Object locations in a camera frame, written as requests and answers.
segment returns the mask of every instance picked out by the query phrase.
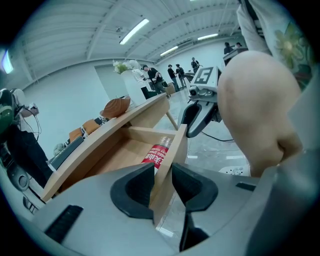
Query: green plant pattern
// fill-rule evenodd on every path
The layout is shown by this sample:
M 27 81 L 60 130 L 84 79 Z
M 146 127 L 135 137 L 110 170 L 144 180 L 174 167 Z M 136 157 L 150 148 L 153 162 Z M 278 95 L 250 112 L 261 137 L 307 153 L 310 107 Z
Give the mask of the green plant pattern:
M 312 47 L 292 22 L 288 24 L 285 33 L 276 30 L 274 34 L 277 38 L 275 48 L 292 71 L 301 90 L 304 90 L 312 77 L 312 67 L 316 64 Z

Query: brown cushion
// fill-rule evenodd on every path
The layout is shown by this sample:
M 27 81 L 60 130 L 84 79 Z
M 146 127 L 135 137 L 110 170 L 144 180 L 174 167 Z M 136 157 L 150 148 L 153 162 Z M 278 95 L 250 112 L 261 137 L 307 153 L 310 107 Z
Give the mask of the brown cushion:
M 77 128 L 69 133 L 70 143 L 78 137 L 82 137 L 81 128 Z
M 92 134 L 96 129 L 100 127 L 100 125 L 97 124 L 96 121 L 93 119 L 86 121 L 82 126 L 88 133 L 88 135 Z

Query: white wall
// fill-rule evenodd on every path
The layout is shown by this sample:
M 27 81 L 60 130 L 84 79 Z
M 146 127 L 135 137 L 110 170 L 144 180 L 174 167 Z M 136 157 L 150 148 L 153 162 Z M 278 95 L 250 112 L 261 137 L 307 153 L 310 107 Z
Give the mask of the white wall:
M 69 133 L 89 119 L 99 117 L 109 97 L 96 73 L 94 64 L 84 63 L 50 74 L 23 90 L 28 103 L 39 108 L 42 128 L 38 142 L 48 159 L 54 147 L 69 138 Z M 26 118 L 37 132 L 33 116 Z
M 168 74 L 168 65 L 171 64 L 172 68 L 176 69 L 176 64 L 180 64 L 180 67 L 184 69 L 184 72 L 188 72 L 193 69 L 191 67 L 192 57 L 194 57 L 200 65 L 204 67 L 217 66 L 221 70 L 224 69 L 223 57 L 225 42 L 229 42 L 231 46 L 235 45 L 237 42 L 245 46 L 245 40 L 243 37 L 237 39 L 226 39 L 223 41 L 213 42 L 211 44 L 206 44 L 203 46 L 198 46 L 191 50 L 184 51 L 178 55 L 166 59 L 165 61 L 158 64 L 158 71 L 162 74 L 163 78 L 168 82 L 171 82 L 170 76 Z
M 140 66 L 143 66 L 145 64 L 149 67 L 157 68 L 151 62 L 139 61 L 139 64 Z M 128 95 L 124 80 L 122 79 L 120 74 L 114 72 L 115 68 L 113 66 L 96 66 L 95 70 L 107 95 L 111 100 Z M 148 78 L 147 72 L 143 71 L 143 73 Z

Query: wooden desk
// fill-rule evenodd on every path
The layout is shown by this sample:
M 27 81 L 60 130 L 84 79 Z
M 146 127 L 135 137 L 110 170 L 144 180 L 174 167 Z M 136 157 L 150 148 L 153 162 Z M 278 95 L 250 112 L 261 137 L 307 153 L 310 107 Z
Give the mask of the wooden desk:
M 163 93 L 102 125 L 51 175 L 41 199 L 47 201 L 56 192 L 61 192 L 86 177 L 139 164 L 151 147 L 161 137 L 167 136 L 173 141 L 154 177 L 155 184 L 150 196 L 150 208 L 154 210 L 155 223 L 160 221 L 174 192 L 171 164 L 173 161 L 184 163 L 187 157 L 185 124 L 181 125 L 178 131 L 153 129 L 164 114 L 167 114 L 178 129 L 168 113 L 169 107 L 166 94 Z

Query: black bag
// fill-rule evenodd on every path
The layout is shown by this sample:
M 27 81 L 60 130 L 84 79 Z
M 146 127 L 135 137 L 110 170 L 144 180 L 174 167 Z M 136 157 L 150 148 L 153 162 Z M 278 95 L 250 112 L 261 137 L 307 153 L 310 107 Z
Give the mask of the black bag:
M 165 87 L 165 88 L 168 87 L 168 84 L 167 84 L 167 82 L 166 82 L 164 79 L 162 79 L 162 86 Z
M 183 76 L 185 74 L 185 71 L 184 71 L 184 69 L 182 67 L 179 68 L 179 74 L 181 76 Z

